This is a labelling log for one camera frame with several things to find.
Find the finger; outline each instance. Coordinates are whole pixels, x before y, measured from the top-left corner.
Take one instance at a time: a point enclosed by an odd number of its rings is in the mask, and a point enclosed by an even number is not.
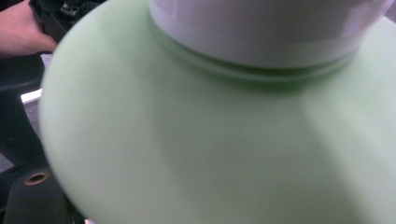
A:
[[[53,52],[55,51],[56,47],[57,47],[57,43],[49,35],[39,34],[37,36],[37,41],[36,41],[37,51]]]

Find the black object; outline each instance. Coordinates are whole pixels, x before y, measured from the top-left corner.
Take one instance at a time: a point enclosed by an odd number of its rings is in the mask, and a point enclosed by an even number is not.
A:
[[[73,210],[50,169],[34,169],[12,184],[4,224],[70,224]]]
[[[22,94],[39,89],[43,72],[39,55],[0,62],[0,153],[13,164],[44,154],[21,101]]]
[[[6,9],[8,7],[12,7],[22,1],[23,0],[2,0],[2,1],[0,1],[0,11]]]
[[[59,43],[64,35],[91,10],[106,0],[31,0],[43,32]]]

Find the human hand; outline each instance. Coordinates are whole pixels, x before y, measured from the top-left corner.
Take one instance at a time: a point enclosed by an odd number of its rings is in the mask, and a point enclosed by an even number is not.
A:
[[[56,42],[41,32],[29,1],[0,12],[0,58],[54,51]]]

